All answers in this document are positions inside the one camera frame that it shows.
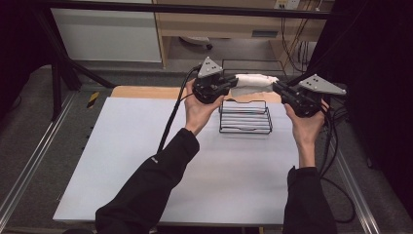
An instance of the floor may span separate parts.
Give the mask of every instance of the floor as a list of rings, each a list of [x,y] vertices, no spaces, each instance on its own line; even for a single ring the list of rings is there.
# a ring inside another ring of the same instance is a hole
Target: floor
[[[179,86],[182,75],[190,67],[202,62],[205,57],[211,57],[217,62],[225,59],[226,64],[235,69],[275,68],[273,63],[254,61],[276,59],[269,43],[264,40],[211,40],[213,48],[207,50],[202,46],[191,45],[174,38],[169,55],[169,65],[165,68],[159,64],[113,63],[111,65],[107,62],[89,62],[88,66],[105,79],[120,85],[150,86]],[[309,46],[309,57],[314,46],[314,44]],[[302,64],[298,62],[297,55],[296,52],[295,60],[297,66],[300,67]],[[245,63],[230,61],[230,59],[252,61]],[[287,75],[285,79],[300,74],[291,67],[285,73]],[[2,162],[0,202],[7,200],[20,173],[26,167],[27,162],[30,162],[38,143],[52,125],[53,102],[50,77],[50,71],[47,68],[34,72],[21,92],[21,102],[17,101],[16,108],[0,122],[0,160]],[[51,137],[52,141],[45,148],[41,161],[34,164],[36,165],[35,173],[30,175],[28,183],[23,185],[24,192],[17,198],[15,206],[9,207],[9,211],[13,213],[9,216],[3,215],[3,211],[7,209],[4,206],[1,207],[0,224],[5,226],[0,225],[0,232],[6,227],[3,233],[61,233],[62,230],[73,227],[73,225],[52,221],[52,216],[58,205],[58,197],[64,192],[77,161],[82,155],[83,147],[88,142],[88,136],[93,130],[105,97],[108,97],[111,92],[87,77],[82,76],[81,79],[85,84],[82,91],[74,93],[64,91],[65,95],[73,96],[73,103],[64,121],[58,126],[57,133]],[[95,91],[100,91],[99,98],[93,108],[86,108],[89,98]],[[343,121],[338,126],[338,131],[340,149],[357,178],[358,186],[380,227],[380,233],[413,233],[413,222],[398,202],[386,179],[380,171],[366,167],[365,156],[351,122]],[[328,176],[344,187],[336,165],[332,167]],[[336,217],[347,218],[351,209],[340,192],[325,185],[324,193]],[[76,226],[93,228],[91,224],[76,224]],[[338,227],[340,233],[364,233],[357,218],[349,224],[339,224]],[[280,233],[280,231],[267,229],[266,233]]]

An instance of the white table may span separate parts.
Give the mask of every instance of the white table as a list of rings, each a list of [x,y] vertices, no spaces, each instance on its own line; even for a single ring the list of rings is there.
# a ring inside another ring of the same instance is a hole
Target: white table
[[[287,172],[298,165],[291,123],[279,103],[267,103],[269,135],[224,135],[215,111],[197,136],[200,152],[172,190],[160,224],[282,224]],[[138,166],[156,153],[174,100],[109,97],[70,179],[54,220],[94,221]],[[183,103],[169,140],[184,126]]]

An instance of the black jacket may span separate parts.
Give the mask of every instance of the black jacket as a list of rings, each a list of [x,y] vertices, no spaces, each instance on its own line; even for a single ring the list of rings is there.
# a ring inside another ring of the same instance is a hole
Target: black jacket
[[[162,152],[148,158],[136,170],[111,202],[97,210],[97,232],[149,233],[161,218],[170,192],[182,180],[186,165],[199,149],[194,135],[181,129]],[[283,233],[337,233],[317,169],[292,168],[287,182]],[[80,231],[68,230],[65,234]]]

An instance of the white panel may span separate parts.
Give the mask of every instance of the white panel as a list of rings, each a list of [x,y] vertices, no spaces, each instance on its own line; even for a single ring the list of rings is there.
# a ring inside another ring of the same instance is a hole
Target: white panel
[[[151,3],[150,0],[114,2]],[[52,11],[72,59],[161,62],[152,13]]]
[[[149,156],[155,154],[174,100],[106,100],[54,220],[94,221]],[[273,132],[234,135],[218,132],[215,111],[197,136],[200,152],[172,190],[164,223],[281,224],[287,172],[298,165],[291,122],[282,104],[268,104]],[[184,126],[182,105],[169,139]]]

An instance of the white cloth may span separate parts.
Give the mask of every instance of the white cloth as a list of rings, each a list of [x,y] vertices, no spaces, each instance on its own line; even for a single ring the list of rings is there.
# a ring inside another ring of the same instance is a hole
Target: white cloth
[[[274,76],[261,74],[237,74],[237,86],[231,89],[234,98],[262,92],[273,92],[273,83],[279,81]]]

